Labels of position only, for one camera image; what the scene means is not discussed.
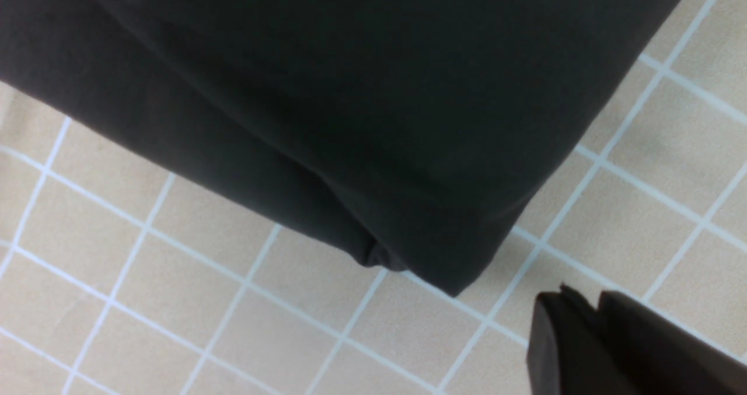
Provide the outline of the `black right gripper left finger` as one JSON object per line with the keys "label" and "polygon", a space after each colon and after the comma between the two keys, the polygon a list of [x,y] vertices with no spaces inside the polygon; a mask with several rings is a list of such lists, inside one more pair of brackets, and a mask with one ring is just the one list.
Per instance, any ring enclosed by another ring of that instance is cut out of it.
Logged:
{"label": "black right gripper left finger", "polygon": [[565,284],[535,297],[526,371],[533,394],[638,394],[605,345],[600,314]]}

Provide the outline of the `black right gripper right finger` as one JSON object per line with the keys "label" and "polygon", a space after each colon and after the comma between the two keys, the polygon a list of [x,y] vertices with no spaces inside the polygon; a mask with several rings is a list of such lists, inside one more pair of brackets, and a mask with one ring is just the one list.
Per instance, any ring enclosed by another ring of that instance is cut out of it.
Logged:
{"label": "black right gripper right finger", "polygon": [[640,394],[745,394],[745,364],[621,292],[598,300],[603,341]]}

